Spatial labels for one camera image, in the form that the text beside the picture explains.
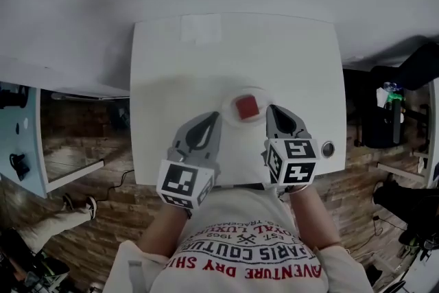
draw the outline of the wooden floor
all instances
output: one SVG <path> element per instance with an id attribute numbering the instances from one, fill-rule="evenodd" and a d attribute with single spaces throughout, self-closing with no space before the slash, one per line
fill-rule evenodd
<path id="1" fill-rule="evenodd" d="M 412 99 L 413 105 L 418 106 L 428 101 L 428 92 L 419 91 Z M 41 123 L 49 176 L 57 176 L 102 158 L 105 158 L 106 165 L 51 192 L 46 200 L 3 178 L 3 191 L 0 191 L 3 228 L 35 223 L 44 215 L 60 209 L 62 195 L 66 192 L 78 202 L 83 201 L 85 195 L 103 199 L 107 188 L 118 185 L 122 174 L 134 168 L 130 133 L 128 130 L 116 131 L 112 127 L 109 108 L 109 103 L 62 102 L 43 96 Z M 401 262 L 397 257 L 401 248 L 398 243 L 401 230 L 379 221 L 376 225 L 377 229 L 383 229 L 382 234 L 373 236 L 372 217 L 378 214 L 402 228 L 405 224 L 385 209 L 371 205 L 374 185 L 386 178 L 385 172 L 373 166 L 381 161 L 416 171 L 418 159 L 410 156 L 410 152 L 424 141 L 416 137 L 415 127 L 410 126 L 407 129 L 410 143 L 406 145 L 387 150 L 354 148 L 355 127 L 347 126 L 347 130 L 346 169 L 319 176 L 315 181 L 316 187 L 340 230 L 343 244 L 354 258 L 368 266 L 374 262 L 372 254 L 378 252 L 397 267 Z M 420 187 L 405 179 L 396 179 L 402 185 Z M 150 187 L 136 185 L 134 172 L 131 172 L 123 186 L 112 190 L 109 200 L 98 205 L 97 217 L 93 221 L 52 238 L 45 247 L 49 255 L 69 265 L 71 279 L 83 291 L 92 282 L 105 282 L 119 243 L 126 239 L 136 240 L 154 219 L 161 201 Z M 359 249 L 371 236 L 372 239 Z M 379 290 L 391 280 L 390 272 L 384 271 L 374 290 Z"/>

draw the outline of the sneaker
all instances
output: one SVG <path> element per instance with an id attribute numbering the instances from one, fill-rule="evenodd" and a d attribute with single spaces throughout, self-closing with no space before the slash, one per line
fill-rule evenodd
<path id="1" fill-rule="evenodd" d="M 375 185 L 375 187 L 373 188 L 373 192 L 372 192 L 372 198 L 370 199 L 370 202 L 372 203 L 372 205 L 378 205 L 375 203 L 375 201 L 373 200 L 373 195 L 375 194 L 375 192 L 377 191 L 378 188 L 381 188 L 382 186 L 384 186 L 384 182 L 379 181 L 377 182 L 377 184 Z"/>
<path id="2" fill-rule="evenodd" d="M 67 209 L 69 211 L 75 210 L 75 207 L 73 206 L 73 201 L 70 198 L 69 194 L 66 193 L 65 195 L 63 195 L 62 196 L 62 201 L 64 202 L 63 209 Z"/>
<path id="3" fill-rule="evenodd" d="M 87 197 L 86 208 L 90 210 L 91 219 L 94 219 L 96 217 L 97 210 L 96 199 L 94 199 L 94 197 Z"/>

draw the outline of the person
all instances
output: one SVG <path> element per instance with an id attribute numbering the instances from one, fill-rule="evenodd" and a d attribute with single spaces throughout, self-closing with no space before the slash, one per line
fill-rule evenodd
<path id="1" fill-rule="evenodd" d="M 289 207 L 274 188 L 213 190 L 192 213 L 164 204 L 135 244 L 120 244 L 104 293 L 372 292 L 310 185 Z"/>
<path id="2" fill-rule="evenodd" d="M 0 274 L 14 286 L 26 279 L 27 273 L 40 273 L 38 260 L 34 257 L 44 245 L 63 231 L 72 229 L 96 217 L 97 203 L 93 197 L 87 197 L 84 207 L 75 209 L 68 194 L 61 211 L 51 213 L 43 220 L 22 228 L 9 228 L 0 236 Z"/>
<path id="3" fill-rule="evenodd" d="M 375 185 L 373 204 L 381 205 L 407 224 L 399 241 L 431 250 L 439 248 L 439 189 L 413 189 L 400 186 L 389 174 Z"/>

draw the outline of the white table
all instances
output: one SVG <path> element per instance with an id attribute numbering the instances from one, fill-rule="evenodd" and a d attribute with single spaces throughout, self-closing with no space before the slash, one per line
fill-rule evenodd
<path id="1" fill-rule="evenodd" d="M 344 169 L 346 105 L 333 25 L 267 14 L 227 13 L 220 20 L 220 41 L 210 43 L 185 41 L 181 16 L 136 24 L 130 92 L 136 182 L 155 185 L 177 129 L 219 110 L 243 86 L 265 89 L 297 114 L 319 148 L 334 143 L 334 155 L 320 159 L 316 174 Z M 217 185 L 269 183 L 264 141 L 265 123 L 236 128 L 223 121 Z"/>
<path id="2" fill-rule="evenodd" d="M 429 148 L 428 153 L 414 152 L 414 156 L 427 158 L 427 169 L 420 174 L 416 172 L 408 172 L 395 167 L 390 167 L 382 163 L 378 163 L 377 167 L 386 172 L 391 172 L 402 177 L 409 178 L 421 183 L 426 188 L 435 187 L 438 180 L 434 180 L 434 168 L 439 163 L 439 114 L 436 110 L 439 106 L 439 78 L 429 83 L 430 93 L 430 116 L 429 116 Z"/>
<path id="3" fill-rule="evenodd" d="M 15 84 L 1 83 L 1 88 L 18 91 Z M 9 155 L 25 155 L 24 162 L 29 172 L 19 180 L 9 161 Z M 25 108 L 6 106 L 0 109 L 0 174 L 20 185 L 22 188 L 46 198 L 47 193 L 67 183 L 89 174 L 104 166 L 100 160 L 81 167 L 55 180 L 47 178 L 40 129 L 40 89 L 29 88 L 29 97 Z"/>

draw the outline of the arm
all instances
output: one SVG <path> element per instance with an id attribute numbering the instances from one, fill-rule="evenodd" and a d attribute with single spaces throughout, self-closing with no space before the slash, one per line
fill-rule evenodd
<path id="1" fill-rule="evenodd" d="M 310 185 L 296 194 L 290 194 L 289 199 L 296 216 L 300 238 L 310 249 L 322 250 L 329 246 L 341 245 L 334 221 L 314 186 Z"/>
<path id="2" fill-rule="evenodd" d="M 184 209 L 162 205 L 154 221 L 138 240 L 137 246 L 144 253 L 171 257 L 186 221 L 187 213 Z"/>

